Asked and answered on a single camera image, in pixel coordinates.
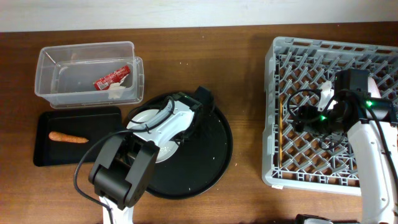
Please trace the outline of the grey plate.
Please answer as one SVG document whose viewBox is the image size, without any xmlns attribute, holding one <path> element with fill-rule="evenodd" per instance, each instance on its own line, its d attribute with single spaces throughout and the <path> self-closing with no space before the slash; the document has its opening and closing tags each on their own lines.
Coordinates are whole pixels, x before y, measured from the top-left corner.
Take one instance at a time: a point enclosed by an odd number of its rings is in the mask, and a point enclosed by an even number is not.
<svg viewBox="0 0 398 224">
<path fill-rule="evenodd" d="M 133 129 L 137 126 L 136 123 L 134 122 L 146 122 L 148 120 L 151 120 L 159 110 L 156 109 L 150 109 L 150 110 L 144 110 L 142 112 L 139 112 L 137 115 L 135 115 L 127 125 L 128 129 Z M 160 125 L 157 128 L 153 129 L 150 131 L 150 134 L 148 133 L 134 133 L 139 139 L 144 140 L 144 141 L 152 141 L 155 143 L 156 146 L 160 148 L 160 151 L 158 153 L 156 163 L 164 162 L 170 157 L 173 156 L 173 154 L 177 151 L 178 146 L 177 144 L 172 140 L 173 136 L 176 135 L 175 131 L 172 131 L 172 128 L 166 127 L 166 125 Z"/>
</svg>

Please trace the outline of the white tissue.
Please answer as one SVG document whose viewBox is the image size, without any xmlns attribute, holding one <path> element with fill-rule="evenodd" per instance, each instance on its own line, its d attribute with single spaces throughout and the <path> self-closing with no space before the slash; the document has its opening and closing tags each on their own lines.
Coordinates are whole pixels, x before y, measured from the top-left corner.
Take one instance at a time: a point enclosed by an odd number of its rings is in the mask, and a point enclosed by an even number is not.
<svg viewBox="0 0 398 224">
<path fill-rule="evenodd" d="M 108 90 L 108 98 L 110 100 L 116 100 L 120 99 L 120 97 L 123 95 L 123 91 L 126 87 L 122 86 L 120 83 L 112 83 L 110 84 Z"/>
</svg>

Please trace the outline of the red snack wrapper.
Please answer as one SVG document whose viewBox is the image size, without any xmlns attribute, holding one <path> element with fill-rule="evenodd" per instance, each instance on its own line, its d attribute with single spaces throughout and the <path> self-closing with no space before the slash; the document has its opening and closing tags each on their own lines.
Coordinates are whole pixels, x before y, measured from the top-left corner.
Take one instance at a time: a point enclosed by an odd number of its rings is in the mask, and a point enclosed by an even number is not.
<svg viewBox="0 0 398 224">
<path fill-rule="evenodd" d="M 122 68 L 100 78 L 93 83 L 96 90 L 108 90 L 112 86 L 121 85 L 130 74 L 130 68 L 125 65 Z"/>
</svg>

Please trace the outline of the orange carrot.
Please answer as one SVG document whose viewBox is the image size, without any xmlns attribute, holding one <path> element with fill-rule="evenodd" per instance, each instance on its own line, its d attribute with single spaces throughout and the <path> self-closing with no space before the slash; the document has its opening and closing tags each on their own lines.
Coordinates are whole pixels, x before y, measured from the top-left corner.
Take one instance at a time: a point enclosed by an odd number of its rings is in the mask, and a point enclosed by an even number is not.
<svg viewBox="0 0 398 224">
<path fill-rule="evenodd" d="M 77 143 L 77 144 L 84 144 L 87 143 L 89 140 L 87 138 L 72 136 L 56 131 L 52 131 L 49 133 L 49 139 L 52 141 L 58 142 L 69 142 L 69 143 Z"/>
</svg>

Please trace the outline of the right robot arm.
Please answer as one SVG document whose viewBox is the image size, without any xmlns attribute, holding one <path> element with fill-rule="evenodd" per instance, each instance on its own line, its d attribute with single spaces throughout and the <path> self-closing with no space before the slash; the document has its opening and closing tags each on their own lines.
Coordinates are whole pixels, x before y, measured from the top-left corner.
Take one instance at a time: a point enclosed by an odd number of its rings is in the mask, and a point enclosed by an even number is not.
<svg viewBox="0 0 398 224">
<path fill-rule="evenodd" d="M 297 132 L 323 141 L 340 135 L 356 158 L 362 196 L 362 223 L 397 223 L 397 115 L 391 100 L 380 96 L 368 71 L 342 70 L 313 91 L 317 106 L 291 113 Z"/>
</svg>

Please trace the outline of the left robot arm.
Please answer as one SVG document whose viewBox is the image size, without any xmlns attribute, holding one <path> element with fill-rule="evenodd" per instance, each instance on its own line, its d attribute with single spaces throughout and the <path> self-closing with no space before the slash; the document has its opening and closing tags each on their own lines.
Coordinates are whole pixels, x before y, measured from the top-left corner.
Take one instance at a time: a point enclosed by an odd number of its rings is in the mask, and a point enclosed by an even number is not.
<svg viewBox="0 0 398 224">
<path fill-rule="evenodd" d="M 166 96 L 152 118 L 101 139 L 103 146 L 88 180 L 99 196 L 96 203 L 108 213 L 105 222 L 114 223 L 115 209 L 128 216 L 126 209 L 138 202 L 149 185 L 161 148 L 168 142 L 187 141 L 214 108 L 211 91 L 200 86 L 192 95 Z"/>
</svg>

